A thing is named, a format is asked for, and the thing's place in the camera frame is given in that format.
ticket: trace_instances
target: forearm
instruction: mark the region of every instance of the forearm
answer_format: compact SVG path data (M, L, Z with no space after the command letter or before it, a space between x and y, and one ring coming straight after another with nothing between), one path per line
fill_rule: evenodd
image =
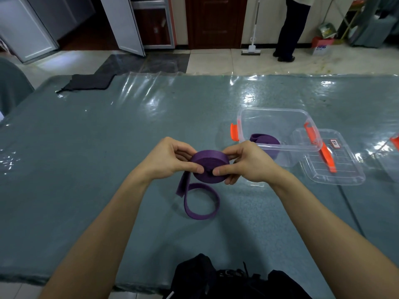
M40 299L108 296L148 185L140 172L129 174L57 267Z
M337 298L399 298L399 270L291 173L272 185Z

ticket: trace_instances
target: black shoe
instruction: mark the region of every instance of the black shoe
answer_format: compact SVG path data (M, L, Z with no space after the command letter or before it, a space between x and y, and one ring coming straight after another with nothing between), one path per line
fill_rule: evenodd
M284 59L281 56L278 57L277 59L279 62L287 62L287 63L291 63L295 60L295 57L293 56L291 59Z

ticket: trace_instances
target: transparent plastic box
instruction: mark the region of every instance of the transparent plastic box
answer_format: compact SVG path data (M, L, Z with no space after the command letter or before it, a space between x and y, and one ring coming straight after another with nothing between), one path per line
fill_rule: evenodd
M306 175L312 181L329 185L362 184L366 176L341 133L331 129L319 129L319 132L334 160L336 172L330 171L319 151L307 153L301 161Z
M316 139L311 143L304 125L314 129ZM275 162L283 167L292 167L308 152L319 151L322 140L310 115L299 109L244 108L238 112L237 125L240 142L249 140L252 134L267 134L275 137L280 145L257 145L269 155L276 156Z
M399 134L391 137L374 155L392 180L399 183Z

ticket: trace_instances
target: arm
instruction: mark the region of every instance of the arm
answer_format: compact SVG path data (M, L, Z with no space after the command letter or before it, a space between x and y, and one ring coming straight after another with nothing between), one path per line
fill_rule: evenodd
M364 237L328 210L291 173L278 166L256 144L226 148L236 163L214 169L267 182L280 198L313 260L337 298L399 298L399 269Z
M161 140L80 236L39 298L108 298L149 184L176 171L203 173L202 166L188 162L195 153L186 143L170 137Z

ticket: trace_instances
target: table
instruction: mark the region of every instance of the table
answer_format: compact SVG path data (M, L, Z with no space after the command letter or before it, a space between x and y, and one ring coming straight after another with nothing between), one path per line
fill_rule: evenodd
M44 284L124 179L165 136L222 150L241 107L298 108L341 132L366 172L361 186L312 182L325 204L399 264L399 188L372 158L398 131L397 76L116 76L107 90L55 91L47 80L0 125L0 280ZM268 187L214 185L218 215L186 216L181 174L146 192L116 279L132 292L167 288L176 265L198 253L216 269L266 278L285 271L314 298L333 297L277 196ZM211 208L190 193L197 211Z

